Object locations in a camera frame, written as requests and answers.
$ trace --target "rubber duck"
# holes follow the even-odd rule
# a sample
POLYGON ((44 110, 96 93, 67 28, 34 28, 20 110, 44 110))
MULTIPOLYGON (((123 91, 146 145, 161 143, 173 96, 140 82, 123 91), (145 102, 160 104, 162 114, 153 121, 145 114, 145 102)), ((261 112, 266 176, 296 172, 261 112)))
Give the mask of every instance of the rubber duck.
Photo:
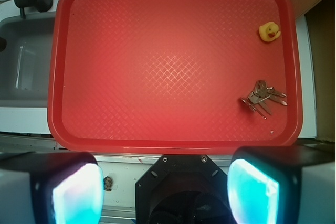
POLYGON ((263 41, 271 42, 279 38, 281 32, 279 31, 279 26, 271 21, 259 26, 259 34, 263 41))

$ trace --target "gray sink basin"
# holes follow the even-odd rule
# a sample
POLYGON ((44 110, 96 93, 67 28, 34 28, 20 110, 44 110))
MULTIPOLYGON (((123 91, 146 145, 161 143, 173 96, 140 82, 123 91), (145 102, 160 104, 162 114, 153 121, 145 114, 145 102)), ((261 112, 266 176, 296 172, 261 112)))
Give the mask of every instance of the gray sink basin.
POLYGON ((0 107, 45 108, 55 13, 6 18, 0 37, 0 107))

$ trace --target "cyan light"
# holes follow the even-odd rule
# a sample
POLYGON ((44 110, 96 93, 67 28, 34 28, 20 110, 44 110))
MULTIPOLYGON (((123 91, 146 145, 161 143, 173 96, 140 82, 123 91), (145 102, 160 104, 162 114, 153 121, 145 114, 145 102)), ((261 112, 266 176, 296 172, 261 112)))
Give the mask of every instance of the cyan light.
POLYGON ((244 159, 228 172, 228 198, 237 223, 273 224, 277 220, 279 183, 244 159))
POLYGON ((100 167, 84 165, 52 191, 56 224, 99 223, 103 197, 100 167))

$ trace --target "key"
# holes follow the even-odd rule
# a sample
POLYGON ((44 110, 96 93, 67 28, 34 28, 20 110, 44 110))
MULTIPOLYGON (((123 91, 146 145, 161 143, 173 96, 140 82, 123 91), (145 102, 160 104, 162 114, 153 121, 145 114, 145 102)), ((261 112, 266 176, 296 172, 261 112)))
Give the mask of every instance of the key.
POLYGON ((252 105, 259 104, 268 114, 272 115, 272 112, 267 104, 264 101, 258 101, 260 97, 255 94, 251 94, 248 98, 252 102, 252 105))
POLYGON ((281 93, 281 92, 275 90, 274 87, 269 87, 269 88, 267 88, 267 90, 268 90, 267 92, 268 92, 269 94, 273 94, 273 95, 276 95, 276 96, 278 96, 278 97, 287 97, 286 94, 281 93))
POLYGON ((265 117, 265 116, 261 113, 260 110, 258 110, 253 104, 251 104, 251 103, 249 102, 249 99, 241 98, 241 100, 242 100, 246 105, 248 105, 249 108, 250 108, 253 112, 256 112, 256 111, 257 111, 257 112, 259 113, 259 115, 262 116, 262 118, 267 119, 267 117, 265 117))
POLYGON ((264 80, 257 81, 255 88, 254 88, 254 94, 256 94, 259 97, 266 97, 268 95, 266 81, 264 80))
POLYGON ((272 101, 275 101, 275 102, 278 102, 278 103, 280 103, 280 104, 282 104, 282 105, 284 105, 284 106, 287 106, 287 102, 285 102, 284 100, 282 100, 282 99, 280 99, 278 96, 276 96, 276 95, 271 95, 270 97, 269 97, 269 99, 271 99, 272 101))

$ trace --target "red tray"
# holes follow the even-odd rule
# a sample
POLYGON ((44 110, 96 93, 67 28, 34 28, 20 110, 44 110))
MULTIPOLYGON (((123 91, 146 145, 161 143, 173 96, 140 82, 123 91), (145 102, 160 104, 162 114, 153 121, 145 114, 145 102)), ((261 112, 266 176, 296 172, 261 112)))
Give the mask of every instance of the red tray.
POLYGON ((302 126, 289 0, 60 0, 48 123, 74 151, 230 154, 289 145, 302 126), (281 36, 258 35, 274 21, 281 36), (252 113, 257 80, 287 94, 252 113))

